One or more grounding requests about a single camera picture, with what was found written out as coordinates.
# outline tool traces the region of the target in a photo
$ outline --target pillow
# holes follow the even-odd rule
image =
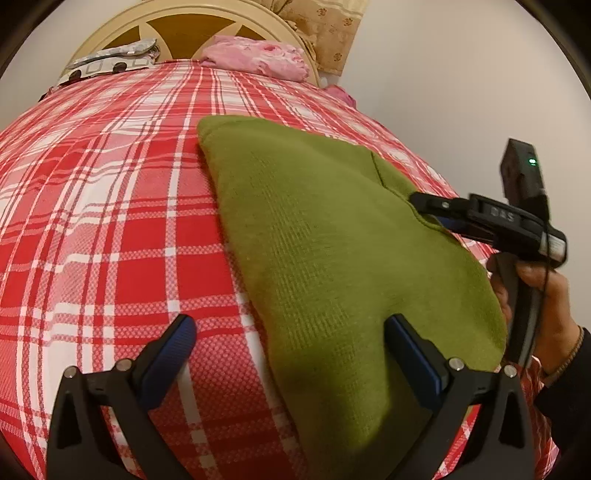
[[[334,97],[357,110],[357,100],[351,97],[344,88],[339,87],[338,85],[328,85],[328,87],[324,87],[323,90],[331,97]]]
[[[148,54],[154,47],[156,47],[157,40],[149,38],[147,40],[140,40],[137,42],[121,45],[120,47],[107,48],[106,50],[99,50],[86,57],[74,60],[66,66],[66,70],[75,69],[91,61],[108,59],[110,57],[137,57]]]
[[[310,67],[304,55],[304,50],[287,43],[216,35],[198,60],[204,67],[305,82]]]

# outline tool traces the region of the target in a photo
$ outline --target green cloth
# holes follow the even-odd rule
[[[364,147],[240,116],[197,129],[311,477],[383,480],[428,419],[384,320],[403,313],[444,356],[494,370],[506,332],[485,270]]]

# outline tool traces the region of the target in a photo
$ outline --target pink cloth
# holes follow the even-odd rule
[[[338,85],[328,85],[328,87],[323,88],[323,90],[330,96],[341,100],[342,102],[357,110],[357,101],[351,97],[351,95],[349,95],[344,88],[339,87]]]
[[[199,63],[214,69],[255,73],[280,80],[305,82],[310,67],[304,51],[287,43],[216,35],[203,49]]]

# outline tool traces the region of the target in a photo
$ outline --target wrist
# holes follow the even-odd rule
[[[537,339],[535,355],[547,375],[555,373],[569,358],[579,341],[580,328],[570,320],[560,330]]]

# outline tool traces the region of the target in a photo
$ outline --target human hand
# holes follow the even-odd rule
[[[509,307],[509,293],[498,273],[496,255],[486,264],[492,273],[491,286],[505,319],[513,317]],[[517,262],[517,274],[530,287],[544,289],[546,266],[542,263]],[[550,270],[540,330],[535,341],[536,356],[546,374],[551,375],[568,359],[577,345],[580,329],[570,315],[569,282],[561,274]]]

